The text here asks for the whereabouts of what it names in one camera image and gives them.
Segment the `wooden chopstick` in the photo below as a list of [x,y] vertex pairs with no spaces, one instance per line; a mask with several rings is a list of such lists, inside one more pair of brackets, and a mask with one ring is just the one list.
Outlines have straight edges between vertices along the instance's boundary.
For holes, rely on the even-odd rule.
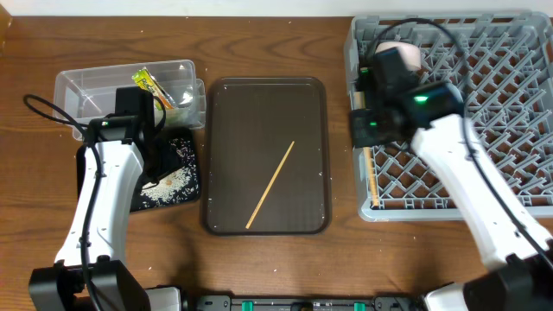
[[[364,109],[365,108],[365,94],[363,92],[354,92],[353,93],[353,102],[355,109]],[[374,168],[372,164],[372,150],[370,147],[363,148],[363,154],[365,158],[365,166],[368,175],[369,181],[369,190],[371,193],[372,205],[375,207],[379,206],[378,198],[378,184],[375,177]]]
[[283,155],[281,161],[279,162],[278,166],[276,167],[276,170],[275,170],[275,172],[273,173],[273,175],[271,176],[270,181],[269,181],[267,187],[265,188],[265,190],[264,190],[262,196],[260,197],[260,199],[259,199],[259,201],[258,201],[256,207],[254,208],[254,210],[253,210],[251,216],[249,217],[249,219],[248,219],[248,221],[247,221],[247,223],[246,223],[246,225],[245,225],[245,229],[246,229],[246,230],[250,230],[250,228],[251,228],[251,226],[252,226],[252,224],[253,224],[255,218],[257,217],[257,214],[259,213],[259,211],[260,211],[260,209],[261,209],[261,207],[262,207],[262,205],[263,205],[265,199],[267,198],[267,196],[268,196],[268,194],[269,194],[271,188],[273,187],[273,184],[275,183],[277,177],[279,176],[279,174],[280,174],[280,172],[281,172],[281,170],[282,170],[282,168],[283,168],[283,166],[284,166],[284,163],[287,161],[287,159],[288,159],[288,157],[289,157],[289,154],[290,154],[291,150],[294,148],[295,143],[296,143],[295,141],[292,141],[292,142],[290,143],[290,145],[289,145],[289,147],[287,148],[285,154]]

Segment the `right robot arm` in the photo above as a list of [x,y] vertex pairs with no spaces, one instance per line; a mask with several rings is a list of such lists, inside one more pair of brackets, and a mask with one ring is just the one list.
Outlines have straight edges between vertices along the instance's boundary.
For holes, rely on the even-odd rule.
[[449,82],[420,84],[416,47],[382,43],[359,70],[353,146],[409,143],[446,188],[479,249],[486,275],[422,298],[426,310],[550,310],[552,235],[522,206],[482,147]]

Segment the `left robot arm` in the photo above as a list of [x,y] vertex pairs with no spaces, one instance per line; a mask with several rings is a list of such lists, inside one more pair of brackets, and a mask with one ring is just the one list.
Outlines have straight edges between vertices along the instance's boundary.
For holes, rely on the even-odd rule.
[[124,263],[133,198],[142,183],[183,165],[156,121],[159,98],[134,87],[116,91],[115,111],[82,125],[60,121],[83,137],[79,200],[54,265],[33,270],[29,294],[38,310],[181,310],[177,287],[144,289]]

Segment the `rice waste pile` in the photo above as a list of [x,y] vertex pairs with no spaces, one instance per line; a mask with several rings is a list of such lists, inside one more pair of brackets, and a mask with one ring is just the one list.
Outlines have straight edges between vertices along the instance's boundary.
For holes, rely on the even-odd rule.
[[133,211],[180,205],[199,198],[200,171],[193,141],[175,138],[170,141],[170,145],[182,160],[183,166],[160,179],[158,183],[144,186],[134,198]]

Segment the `green snack wrapper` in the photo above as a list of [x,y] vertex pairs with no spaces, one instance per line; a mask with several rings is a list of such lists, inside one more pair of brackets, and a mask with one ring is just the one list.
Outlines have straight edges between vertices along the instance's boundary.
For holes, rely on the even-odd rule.
[[135,84],[141,89],[150,92],[156,99],[154,105],[158,111],[172,110],[176,103],[165,89],[157,82],[156,78],[146,67],[139,69],[131,76]]

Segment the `pink white bowl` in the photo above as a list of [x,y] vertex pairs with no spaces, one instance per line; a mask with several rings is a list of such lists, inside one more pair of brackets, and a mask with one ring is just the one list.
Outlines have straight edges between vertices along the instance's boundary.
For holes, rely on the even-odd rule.
[[380,43],[376,48],[376,52],[384,52],[393,48],[397,49],[408,70],[419,71],[422,68],[420,49],[413,44],[400,41],[387,41]]

